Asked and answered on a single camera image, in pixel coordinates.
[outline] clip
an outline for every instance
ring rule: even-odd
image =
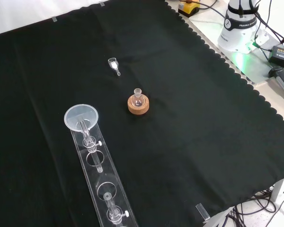
[[[208,221],[210,219],[209,214],[207,213],[207,211],[205,210],[205,208],[203,207],[203,205],[201,203],[196,205],[196,208],[200,212],[200,214],[202,215],[204,221]]]

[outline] small glass vial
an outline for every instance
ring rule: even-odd
[[[142,95],[142,90],[136,88],[134,91],[134,96],[132,97],[133,106],[143,106],[145,104],[144,95]]]

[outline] green light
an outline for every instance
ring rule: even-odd
[[[244,71],[245,65],[244,65],[244,56],[240,52],[235,53],[235,65],[241,70]]]

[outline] white surface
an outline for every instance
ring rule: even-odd
[[[0,0],[0,33],[99,2],[100,0]]]
[[[282,197],[277,201],[277,209],[281,205],[281,203],[284,201],[284,194]],[[245,202],[243,203],[243,212],[244,213],[251,213],[256,210],[259,210],[260,206],[257,205],[255,201]],[[241,206],[238,206],[238,211],[241,212]],[[273,214],[268,213],[266,211],[261,211],[259,213],[244,216],[244,222],[247,227],[265,227],[266,224],[269,222],[270,218],[273,216]],[[221,227],[224,223],[224,220],[219,224],[219,227]],[[234,223],[232,220],[229,220],[226,224],[226,227],[234,227]],[[281,207],[280,211],[274,216],[268,227],[284,227],[284,204]]]
[[[206,5],[212,5],[214,0],[201,0],[201,2]],[[218,0],[218,2],[214,5],[214,8],[225,15],[228,3],[229,0]],[[265,21],[267,21],[268,18],[269,3],[270,0],[261,0],[259,7],[259,13]],[[210,9],[200,10],[196,15],[191,17],[190,20],[196,27],[199,29],[202,28],[201,32],[205,34],[213,44],[217,45],[218,35],[211,33],[211,27],[208,27],[207,30],[206,28],[204,29],[202,24],[215,24],[215,29],[220,29],[222,31],[224,19],[219,14]],[[284,0],[272,0],[268,25],[284,36]],[[269,29],[267,29],[267,32],[275,37],[275,35]]]

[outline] white table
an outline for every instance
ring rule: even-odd
[[[166,0],[166,2],[175,10],[178,11],[178,1],[176,0]],[[219,50],[219,48],[213,44],[213,42],[211,42],[211,40],[206,37],[199,29],[198,27],[195,25],[194,21],[197,21],[196,23],[200,23],[202,22],[202,17],[198,16],[198,20],[194,19],[193,17],[191,17],[190,19],[188,19],[187,17],[181,15],[182,18],[185,20],[185,22],[189,25],[189,27],[191,27],[195,32],[197,32],[201,38],[205,41],[205,44],[209,45],[211,49],[215,50],[216,53],[218,53],[219,55],[222,55],[222,51]],[[244,76],[241,71],[230,61],[230,60],[226,60],[226,63],[228,63],[230,65],[230,68],[234,69],[236,73],[240,74],[241,77],[243,79],[246,79],[246,76]],[[251,83],[250,81],[248,81],[248,84],[253,85],[254,89],[257,90],[260,95],[262,95],[263,97],[265,97],[266,101],[270,102],[271,107],[277,110],[277,113],[280,114],[283,119],[284,119],[284,91],[279,87],[278,83],[276,82],[275,78],[271,78],[268,79],[262,83],[259,84],[254,84]],[[273,193],[272,193],[272,197],[271,200],[273,202],[276,202],[278,200],[278,198],[280,197],[280,195],[284,192],[284,179],[276,182]],[[226,215],[233,209],[233,207],[230,207],[229,209],[227,209],[224,212],[221,212],[213,217],[211,217],[204,225],[204,227],[216,227],[219,223],[221,223]]]

